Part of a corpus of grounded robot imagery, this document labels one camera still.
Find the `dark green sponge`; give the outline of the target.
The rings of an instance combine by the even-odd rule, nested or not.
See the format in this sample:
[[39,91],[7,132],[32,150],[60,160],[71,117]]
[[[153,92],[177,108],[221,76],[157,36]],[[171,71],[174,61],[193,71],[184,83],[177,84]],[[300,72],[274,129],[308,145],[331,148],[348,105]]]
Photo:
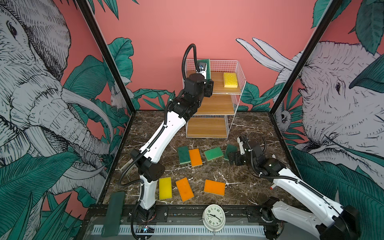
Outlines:
[[209,59],[198,60],[199,73],[202,74],[205,79],[211,79],[211,62]]
[[188,146],[179,147],[177,151],[179,156],[179,162],[181,165],[188,164],[191,162]]
[[224,160],[229,161],[229,154],[236,153],[238,151],[238,147],[235,145],[228,144],[224,154]]

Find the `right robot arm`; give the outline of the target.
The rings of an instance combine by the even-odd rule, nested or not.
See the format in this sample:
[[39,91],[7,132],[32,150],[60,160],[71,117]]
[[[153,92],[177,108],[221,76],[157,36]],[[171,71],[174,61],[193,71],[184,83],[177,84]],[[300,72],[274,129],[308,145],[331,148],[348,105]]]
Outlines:
[[307,210],[301,210],[271,197],[261,205],[259,215],[266,223],[290,223],[319,240],[357,240],[361,236],[360,213],[353,206],[342,206],[297,177],[276,157],[266,157],[265,148],[245,135],[237,138],[239,151],[229,153],[230,165],[248,166],[258,178],[280,187]]

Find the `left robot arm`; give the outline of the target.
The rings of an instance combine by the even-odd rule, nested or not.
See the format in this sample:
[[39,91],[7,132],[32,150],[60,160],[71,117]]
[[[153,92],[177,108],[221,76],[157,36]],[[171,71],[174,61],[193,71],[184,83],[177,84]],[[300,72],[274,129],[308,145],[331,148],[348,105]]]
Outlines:
[[175,134],[198,111],[203,99],[213,94],[214,82],[203,74],[204,68],[198,64],[196,57],[194,57],[196,72],[186,75],[185,66],[190,51],[197,52],[195,44],[190,44],[183,55],[184,88],[177,97],[167,103],[164,120],[152,137],[139,150],[131,151],[133,161],[118,180],[120,188],[140,184],[140,195],[134,206],[131,222],[138,218],[139,224],[147,224],[156,217],[156,186],[165,171],[159,160]]

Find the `light green yellow sponge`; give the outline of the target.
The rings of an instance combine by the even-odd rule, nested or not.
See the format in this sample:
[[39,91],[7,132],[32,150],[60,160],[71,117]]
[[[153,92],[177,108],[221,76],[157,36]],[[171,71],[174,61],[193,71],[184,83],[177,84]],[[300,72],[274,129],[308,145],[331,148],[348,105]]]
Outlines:
[[204,155],[207,161],[212,161],[224,156],[224,153],[220,147],[216,147],[207,151],[204,151]]

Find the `dark green sponge beside orange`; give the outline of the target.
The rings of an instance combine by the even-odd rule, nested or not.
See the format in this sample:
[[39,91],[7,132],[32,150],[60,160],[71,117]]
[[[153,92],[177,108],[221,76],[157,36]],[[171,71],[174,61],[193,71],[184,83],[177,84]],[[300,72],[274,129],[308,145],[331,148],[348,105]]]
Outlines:
[[179,147],[177,151],[179,156],[179,162],[181,165],[188,164],[191,162],[188,146]]

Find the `orange sponge tilted front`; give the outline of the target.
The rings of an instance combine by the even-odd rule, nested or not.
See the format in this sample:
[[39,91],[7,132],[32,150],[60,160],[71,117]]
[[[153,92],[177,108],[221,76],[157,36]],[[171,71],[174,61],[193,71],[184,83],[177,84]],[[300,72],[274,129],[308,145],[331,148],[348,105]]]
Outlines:
[[183,202],[186,202],[187,200],[194,197],[194,193],[187,178],[176,181],[176,185]]

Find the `white analog clock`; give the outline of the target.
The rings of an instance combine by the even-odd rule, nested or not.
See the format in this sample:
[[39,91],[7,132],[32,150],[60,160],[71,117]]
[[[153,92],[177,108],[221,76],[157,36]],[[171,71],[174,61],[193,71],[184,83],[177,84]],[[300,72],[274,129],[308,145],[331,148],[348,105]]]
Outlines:
[[200,221],[208,231],[215,235],[224,228],[226,224],[226,213],[228,212],[219,205],[211,204],[204,209]]

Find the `yellow sponge on table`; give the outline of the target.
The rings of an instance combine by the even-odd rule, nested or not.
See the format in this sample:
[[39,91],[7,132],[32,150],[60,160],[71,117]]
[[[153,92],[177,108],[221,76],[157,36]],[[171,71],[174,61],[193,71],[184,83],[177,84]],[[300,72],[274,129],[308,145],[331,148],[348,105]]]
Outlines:
[[172,196],[171,177],[159,179],[159,200],[171,199]]

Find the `dark green cloth pad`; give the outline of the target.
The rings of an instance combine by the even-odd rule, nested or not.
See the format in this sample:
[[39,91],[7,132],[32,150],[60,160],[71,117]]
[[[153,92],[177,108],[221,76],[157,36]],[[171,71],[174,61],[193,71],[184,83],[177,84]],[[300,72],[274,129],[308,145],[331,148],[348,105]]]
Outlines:
[[102,238],[114,237],[118,235],[125,196],[126,193],[124,191],[111,194],[105,223],[102,229]]

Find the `black frame post right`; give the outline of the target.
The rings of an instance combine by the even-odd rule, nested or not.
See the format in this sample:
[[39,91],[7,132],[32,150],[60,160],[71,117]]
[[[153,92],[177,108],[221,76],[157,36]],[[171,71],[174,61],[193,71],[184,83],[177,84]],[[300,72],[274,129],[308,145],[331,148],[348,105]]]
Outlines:
[[269,116],[272,116],[276,113],[278,107],[284,100],[285,96],[287,95],[288,91],[291,89],[292,85],[294,84],[295,80],[298,78],[299,73],[303,69],[305,63],[311,56],[312,52],[314,51],[317,43],[320,41],[321,37],[323,36],[324,32],[326,31],[327,27],[331,23],[334,15],[336,14],[337,10],[341,6],[343,1],[341,0],[334,0],[330,1],[327,5],[327,8],[325,9],[325,12],[323,13],[320,22],[318,26],[316,27],[313,35],[311,36],[311,39],[309,40],[308,44],[306,45],[305,49],[303,50],[303,53],[301,57],[299,58],[298,63],[295,65],[294,69],[292,70],[292,73],[290,74],[287,82],[285,83],[281,93],[279,94],[276,102],[274,103],[273,107],[271,108],[269,112]]

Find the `black frame post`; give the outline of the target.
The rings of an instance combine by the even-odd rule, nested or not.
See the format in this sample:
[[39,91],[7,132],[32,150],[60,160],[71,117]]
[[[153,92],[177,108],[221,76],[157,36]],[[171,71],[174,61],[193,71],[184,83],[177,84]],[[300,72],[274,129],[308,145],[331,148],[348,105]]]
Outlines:
[[272,116],[276,113],[278,107],[284,100],[285,96],[287,95],[288,91],[291,89],[292,85],[294,84],[295,80],[298,78],[299,73],[303,69],[305,63],[311,56],[312,52],[314,51],[317,43],[320,41],[321,37],[323,36],[324,32],[326,31],[327,27],[331,23],[334,15],[336,14],[337,10],[341,6],[343,1],[341,0],[334,0],[330,1],[327,5],[327,8],[325,9],[325,12],[323,13],[320,22],[318,26],[316,27],[313,35],[311,36],[311,39],[309,40],[308,44],[306,45],[305,49],[303,50],[303,53],[301,57],[299,58],[298,63],[295,65],[294,69],[292,70],[292,73],[290,74],[287,82],[285,83],[281,93],[279,94],[276,102],[274,103],[273,107],[271,108],[269,112],[269,116]]
[[99,50],[102,53],[104,60],[107,63],[108,68],[111,71],[111,74],[115,82],[118,85],[119,90],[121,91],[121,94],[123,95],[123,98],[127,104],[128,110],[131,112],[131,114],[135,114],[136,113],[135,107],[131,101],[131,98],[127,93],[127,88],[122,81],[122,78],[117,68],[117,65],[115,63],[115,60],[113,59],[112,54],[109,50],[109,47],[106,44],[106,41],[102,35],[102,32],[97,24],[97,21],[94,18],[93,12],[91,11],[92,9],[90,8],[88,1],[77,0],[76,3],[79,6],[79,9],[99,47]]

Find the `black frame post left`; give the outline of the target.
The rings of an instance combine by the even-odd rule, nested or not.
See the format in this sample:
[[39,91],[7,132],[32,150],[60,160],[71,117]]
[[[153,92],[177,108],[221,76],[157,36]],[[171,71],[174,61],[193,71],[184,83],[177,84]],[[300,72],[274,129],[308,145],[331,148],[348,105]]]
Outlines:
[[131,112],[131,114],[135,114],[136,113],[135,107],[131,101],[131,98],[127,93],[127,88],[122,81],[122,78],[117,68],[117,65],[115,63],[115,60],[113,59],[112,54],[109,50],[109,47],[106,44],[106,41],[102,35],[102,32],[97,24],[97,21],[94,18],[93,12],[91,11],[92,9],[90,8],[88,1],[77,0],[76,3],[79,6],[79,9],[99,47],[99,50],[102,53],[104,60],[107,63],[108,68],[111,71],[111,74],[115,82],[118,85],[119,90],[121,91],[121,94],[123,95],[123,98],[127,104],[128,110]]

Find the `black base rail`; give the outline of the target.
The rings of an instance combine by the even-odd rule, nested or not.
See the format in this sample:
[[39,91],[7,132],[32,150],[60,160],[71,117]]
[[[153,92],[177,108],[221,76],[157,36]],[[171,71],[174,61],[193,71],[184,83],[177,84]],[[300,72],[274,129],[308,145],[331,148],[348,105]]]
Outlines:
[[[200,221],[203,215],[205,205],[157,205],[156,217],[147,224],[139,224],[139,219],[135,218],[131,222],[132,205],[123,207],[119,233],[117,236],[110,237],[111,240],[132,240],[131,230],[134,226],[147,227],[150,225],[201,225]],[[151,240],[266,240],[268,237],[276,237],[278,240],[314,240],[315,236],[294,226],[290,223],[279,222],[277,220],[271,223],[263,221],[258,205],[223,205],[226,213],[225,226],[263,226],[266,236],[202,236],[202,235],[180,235],[180,236],[154,236],[147,235]]]

